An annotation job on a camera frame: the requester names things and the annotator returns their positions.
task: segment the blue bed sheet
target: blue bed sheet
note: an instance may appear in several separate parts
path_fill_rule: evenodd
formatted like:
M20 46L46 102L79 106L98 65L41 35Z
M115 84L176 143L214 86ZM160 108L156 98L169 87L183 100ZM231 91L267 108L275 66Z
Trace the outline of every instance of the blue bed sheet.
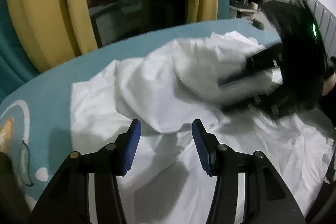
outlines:
M24 182L21 188L24 193L37 200L50 178L72 151L72 83L89 80L114 59L145 56L174 38L209 37L212 32L225 34L234 30L246 37L255 37L262 45L280 39L276 33L261 31L245 19L183 25L132 37L68 61L39 75L6 97L0 105L0 125L13 117L13 135L8 153L16 174L22 172L21 169L25 170L29 163L29 170L21 174ZM25 162L19 161L22 150L26 150Z

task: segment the blue gripper pad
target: blue gripper pad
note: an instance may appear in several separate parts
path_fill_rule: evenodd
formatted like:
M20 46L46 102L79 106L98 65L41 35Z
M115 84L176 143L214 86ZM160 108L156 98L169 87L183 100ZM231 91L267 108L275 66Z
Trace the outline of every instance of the blue gripper pad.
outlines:
M120 144L121 154L121 173L126 175L132 167L135 152L141 136L141 122L134 119L129 126L127 133Z
M199 119L193 121L192 134L203 170L207 175L215 176L214 169L219 164L216 152L216 147L219 145L217 138L205 131Z

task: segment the green led light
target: green led light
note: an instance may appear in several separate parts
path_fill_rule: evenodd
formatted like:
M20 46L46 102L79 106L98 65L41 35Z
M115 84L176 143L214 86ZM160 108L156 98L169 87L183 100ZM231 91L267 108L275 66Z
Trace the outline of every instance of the green led light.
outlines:
M314 31L315 37L317 37L316 30L315 30L315 24L313 24L313 31Z

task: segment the white table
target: white table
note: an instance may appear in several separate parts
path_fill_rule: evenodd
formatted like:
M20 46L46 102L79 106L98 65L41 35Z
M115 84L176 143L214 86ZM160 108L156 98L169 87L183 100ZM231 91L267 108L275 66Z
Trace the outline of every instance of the white table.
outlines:
M237 18L237 12L247 15L248 17L250 17L251 21L253 20L254 15L259 13L259 11L253 10L253 9L242 9L242 8L237 8L231 5L229 6L230 18Z

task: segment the ribbed blue pad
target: ribbed blue pad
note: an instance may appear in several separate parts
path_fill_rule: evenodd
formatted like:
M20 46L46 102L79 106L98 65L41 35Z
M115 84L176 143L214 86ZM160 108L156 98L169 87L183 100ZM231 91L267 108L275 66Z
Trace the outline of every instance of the ribbed blue pad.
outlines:
M210 155L208 150L206 149L203 138L195 121L193 122L192 125L192 134L196 145L197 153L199 156L199 160L201 161L202 168L209 175L211 172Z
M123 175L126 175L127 171L129 171L132 167L132 163L134 160L135 152L138 147L140 136L141 136L141 122L137 121L136 125L133 128L133 131L131 132L128 144L126 145L126 151L124 154L125 155L124 163L121 167L121 172Z

